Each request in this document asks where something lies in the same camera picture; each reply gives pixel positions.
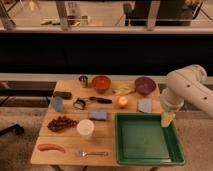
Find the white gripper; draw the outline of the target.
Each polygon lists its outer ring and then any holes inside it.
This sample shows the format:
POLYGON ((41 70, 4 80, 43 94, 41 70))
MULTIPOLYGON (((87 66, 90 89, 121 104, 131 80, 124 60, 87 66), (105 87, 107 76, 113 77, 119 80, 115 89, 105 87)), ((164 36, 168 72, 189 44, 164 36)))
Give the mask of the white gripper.
MULTIPOLYGON (((176 112, 183 107, 184 100, 172 91, 163 91, 160 95, 160 103, 165 111, 176 112)), ((175 116, 173 112, 164 112, 161 115, 161 126, 168 127, 175 116)))

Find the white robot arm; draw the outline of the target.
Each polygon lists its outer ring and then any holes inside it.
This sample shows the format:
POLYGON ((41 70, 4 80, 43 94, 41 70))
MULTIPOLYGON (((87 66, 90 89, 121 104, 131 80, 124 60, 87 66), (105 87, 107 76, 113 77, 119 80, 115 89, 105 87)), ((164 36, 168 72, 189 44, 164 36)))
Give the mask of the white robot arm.
POLYGON ((167 74, 166 88, 159 97, 163 109, 162 127, 170 125, 185 101, 213 118, 213 90, 203 85, 206 79, 207 72, 200 65, 190 65, 167 74))

